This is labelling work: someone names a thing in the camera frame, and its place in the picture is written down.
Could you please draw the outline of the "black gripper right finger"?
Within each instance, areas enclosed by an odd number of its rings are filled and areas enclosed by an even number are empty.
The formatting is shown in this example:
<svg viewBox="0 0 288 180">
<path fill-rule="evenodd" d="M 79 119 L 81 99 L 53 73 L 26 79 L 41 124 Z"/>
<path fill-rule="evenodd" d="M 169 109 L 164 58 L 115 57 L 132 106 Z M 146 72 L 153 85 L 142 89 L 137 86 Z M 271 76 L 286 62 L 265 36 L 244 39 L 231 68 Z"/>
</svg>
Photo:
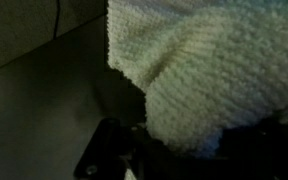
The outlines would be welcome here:
<svg viewBox="0 0 288 180">
<path fill-rule="evenodd" d="M 217 180 L 288 180 L 288 127 L 273 119 L 223 132 Z"/>
</svg>

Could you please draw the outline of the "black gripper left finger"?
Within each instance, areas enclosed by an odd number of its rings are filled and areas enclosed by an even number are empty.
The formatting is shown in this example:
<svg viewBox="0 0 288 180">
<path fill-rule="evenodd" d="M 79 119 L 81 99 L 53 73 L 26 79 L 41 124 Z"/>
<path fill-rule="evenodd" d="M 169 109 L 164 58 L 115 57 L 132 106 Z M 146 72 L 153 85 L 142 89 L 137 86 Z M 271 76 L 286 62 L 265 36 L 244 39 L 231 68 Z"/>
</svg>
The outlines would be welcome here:
<svg viewBox="0 0 288 180">
<path fill-rule="evenodd" d="M 151 180 L 136 140 L 144 130 L 144 123 L 122 126 L 118 119 L 102 119 L 74 169 L 74 180 Z"/>
</svg>

